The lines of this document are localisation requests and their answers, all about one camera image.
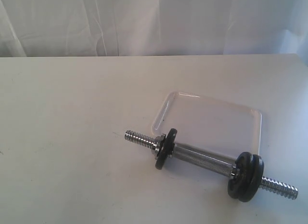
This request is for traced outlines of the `white backdrop curtain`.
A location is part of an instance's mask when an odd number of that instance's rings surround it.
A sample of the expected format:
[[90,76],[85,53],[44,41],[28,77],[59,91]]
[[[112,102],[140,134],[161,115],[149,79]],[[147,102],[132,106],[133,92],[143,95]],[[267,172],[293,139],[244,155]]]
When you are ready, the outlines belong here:
[[0,0],[2,56],[308,55],[308,0]]

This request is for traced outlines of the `white rectangular plastic tray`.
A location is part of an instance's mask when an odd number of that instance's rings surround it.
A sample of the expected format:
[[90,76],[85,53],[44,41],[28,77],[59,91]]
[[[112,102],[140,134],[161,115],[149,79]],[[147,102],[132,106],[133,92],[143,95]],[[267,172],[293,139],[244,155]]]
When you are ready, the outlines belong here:
[[245,105],[174,91],[164,100],[151,125],[155,136],[176,129],[175,141],[237,158],[259,154],[262,114]]

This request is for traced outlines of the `chrome threaded dumbbell bar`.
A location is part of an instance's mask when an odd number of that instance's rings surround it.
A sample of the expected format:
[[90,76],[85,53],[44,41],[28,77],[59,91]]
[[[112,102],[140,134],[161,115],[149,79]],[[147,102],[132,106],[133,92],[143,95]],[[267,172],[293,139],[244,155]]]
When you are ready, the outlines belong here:
[[[158,153],[163,145],[167,135],[162,134],[155,138],[147,135],[128,130],[125,132],[124,138],[132,143],[144,146],[152,151],[157,160]],[[206,150],[198,149],[186,144],[177,143],[174,141],[174,148],[172,154],[169,157],[174,157],[179,160],[188,162],[198,167],[216,172],[229,179],[233,179],[235,173],[235,161],[236,159],[209,152]],[[282,197],[295,200],[298,196],[298,189],[290,184],[286,184],[269,177],[262,176],[261,184],[258,188],[264,189]]]

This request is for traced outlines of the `black weight plate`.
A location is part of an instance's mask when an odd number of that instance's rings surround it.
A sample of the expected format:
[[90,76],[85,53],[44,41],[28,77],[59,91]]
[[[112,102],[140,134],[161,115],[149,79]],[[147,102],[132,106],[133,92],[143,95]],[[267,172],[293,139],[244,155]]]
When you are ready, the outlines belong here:
[[242,152],[235,161],[233,179],[228,181],[228,195],[233,199],[240,197],[247,191],[253,176],[254,157],[250,152]]
[[176,129],[171,128],[165,140],[163,141],[163,145],[158,153],[158,157],[156,160],[155,164],[156,169],[161,170],[166,159],[169,157],[169,155],[172,154],[177,132],[178,131]]
[[264,172],[264,162],[259,155],[253,155],[253,173],[245,192],[239,197],[241,202],[249,202],[256,194]]

